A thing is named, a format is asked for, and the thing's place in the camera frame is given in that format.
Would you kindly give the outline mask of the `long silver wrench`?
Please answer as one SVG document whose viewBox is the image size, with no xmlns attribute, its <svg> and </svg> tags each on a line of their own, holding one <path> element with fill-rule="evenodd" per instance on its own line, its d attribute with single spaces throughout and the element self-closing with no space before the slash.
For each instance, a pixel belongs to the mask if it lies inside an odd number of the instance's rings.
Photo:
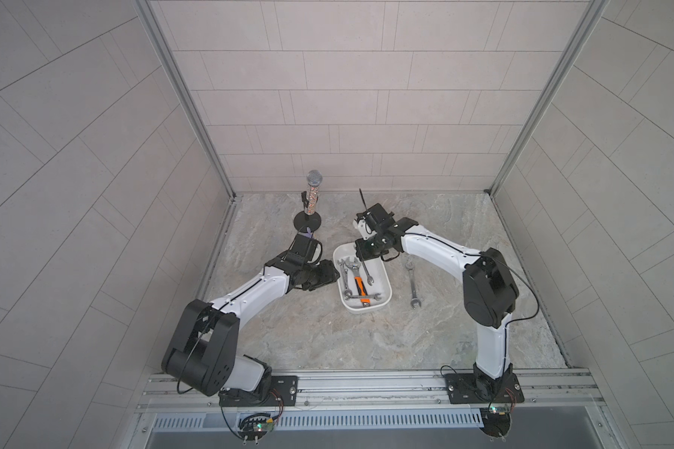
<svg viewBox="0 0 674 449">
<path fill-rule="evenodd" d="M 413 310 L 415 310 L 415 309 L 421 307 L 421 299 L 419 298 L 419 295 L 418 295 L 418 292 L 417 292 L 416 277 L 415 277 L 415 265 L 414 265 L 414 262 L 411 259 L 408 259 L 406 261 L 406 270 L 408 272 L 409 282 L 410 282 L 410 291 L 411 291 L 410 306 Z"/>
</svg>

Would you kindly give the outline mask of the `small silver wrench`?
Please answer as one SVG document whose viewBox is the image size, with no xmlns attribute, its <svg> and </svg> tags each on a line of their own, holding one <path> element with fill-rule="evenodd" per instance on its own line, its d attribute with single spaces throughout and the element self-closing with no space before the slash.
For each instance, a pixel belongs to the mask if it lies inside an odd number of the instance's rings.
<svg viewBox="0 0 674 449">
<path fill-rule="evenodd" d="M 368 284 L 369 284 L 369 285 L 374 285 L 374 277 L 373 277 L 372 274 L 370 273 L 370 271 L 369 271 L 369 269 L 368 269 L 368 267 L 367 267 L 367 265 L 366 265 L 366 261 L 363 261 L 363 262 L 362 262 L 362 266 L 363 266 L 363 270 L 364 270 L 364 272 L 365 272 L 365 275 L 366 275 Z"/>
</svg>

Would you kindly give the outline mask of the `silver combination wrench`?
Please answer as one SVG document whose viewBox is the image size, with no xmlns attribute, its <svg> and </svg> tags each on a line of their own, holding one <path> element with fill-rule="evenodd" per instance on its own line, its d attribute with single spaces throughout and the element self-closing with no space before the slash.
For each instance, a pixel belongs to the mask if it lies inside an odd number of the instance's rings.
<svg viewBox="0 0 674 449">
<path fill-rule="evenodd" d="M 339 266 L 340 266 L 340 269 L 342 271 L 342 279 L 343 279 L 343 285 L 344 285 L 344 297 L 346 299 L 350 299 L 353 296 L 353 294 L 352 294 L 352 290 L 351 290 L 350 285 L 349 285 L 348 279 L 349 279 L 349 276 L 350 276 L 350 271 L 349 271 L 349 269 L 346 265 L 346 260 L 340 259 L 339 260 Z"/>
</svg>

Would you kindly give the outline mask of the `orange handled adjustable wrench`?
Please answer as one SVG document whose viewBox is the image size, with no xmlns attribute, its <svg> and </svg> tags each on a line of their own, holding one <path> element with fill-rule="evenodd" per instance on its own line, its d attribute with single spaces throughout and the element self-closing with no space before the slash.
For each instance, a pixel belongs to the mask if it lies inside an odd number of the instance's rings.
<svg viewBox="0 0 674 449">
<path fill-rule="evenodd" d="M 355 285 L 357 286 L 358 290 L 358 295 L 368 295 L 368 292 L 366 290 L 366 287 L 364 285 L 363 279 L 361 276 L 355 276 L 354 277 Z M 370 307 L 371 306 L 371 301 L 370 299 L 367 300 L 361 300 L 361 305 L 363 307 Z"/>
</svg>

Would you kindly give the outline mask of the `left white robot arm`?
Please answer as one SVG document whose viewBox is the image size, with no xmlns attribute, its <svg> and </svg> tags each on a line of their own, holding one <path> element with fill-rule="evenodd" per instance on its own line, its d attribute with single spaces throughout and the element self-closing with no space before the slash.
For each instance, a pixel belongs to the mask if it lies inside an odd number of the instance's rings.
<svg viewBox="0 0 674 449">
<path fill-rule="evenodd" d="M 270 396 L 271 367 L 237 355 L 241 328 L 291 290 L 314 291 L 339 277 L 331 260 L 300 265 L 275 258 L 228 295 L 191 301 L 162 358 L 163 372 L 207 397 L 225 393 L 242 402 L 263 402 Z"/>
</svg>

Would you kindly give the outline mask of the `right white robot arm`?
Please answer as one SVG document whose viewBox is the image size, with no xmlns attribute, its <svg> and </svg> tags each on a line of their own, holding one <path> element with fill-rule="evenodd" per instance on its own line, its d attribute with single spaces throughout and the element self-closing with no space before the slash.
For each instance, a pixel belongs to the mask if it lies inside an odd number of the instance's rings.
<svg viewBox="0 0 674 449">
<path fill-rule="evenodd" d="M 464 247 L 432 232 L 417 222 L 404 218 L 385 224 L 355 221 L 361 234 L 356 241 L 362 261 L 385 256 L 393 249 L 420 257 L 447 271 L 462 283 L 464 308 L 477 323 L 476 373 L 501 381 L 510 367 L 508 325 L 514 320 L 516 301 L 520 297 L 515 273 L 496 249 L 486 251 Z"/>
</svg>

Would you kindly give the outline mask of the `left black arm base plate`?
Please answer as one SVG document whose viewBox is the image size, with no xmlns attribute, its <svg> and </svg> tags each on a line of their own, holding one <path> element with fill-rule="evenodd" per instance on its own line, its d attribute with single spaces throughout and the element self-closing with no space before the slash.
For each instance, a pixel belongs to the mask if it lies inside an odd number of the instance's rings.
<svg viewBox="0 0 674 449">
<path fill-rule="evenodd" d="M 228 389 L 221 391 L 222 407 L 276 407 L 294 406 L 299 386 L 298 376 L 270 375 L 254 391 Z"/>
</svg>

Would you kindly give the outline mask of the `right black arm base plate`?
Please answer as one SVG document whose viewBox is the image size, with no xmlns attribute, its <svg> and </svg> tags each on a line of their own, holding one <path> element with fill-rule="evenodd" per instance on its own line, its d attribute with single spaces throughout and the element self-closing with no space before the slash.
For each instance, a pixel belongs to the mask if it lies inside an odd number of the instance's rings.
<svg viewBox="0 0 674 449">
<path fill-rule="evenodd" d="M 519 404 L 525 398 L 513 372 L 495 381 L 486 375 L 450 372 L 443 375 L 451 404 Z"/>
</svg>

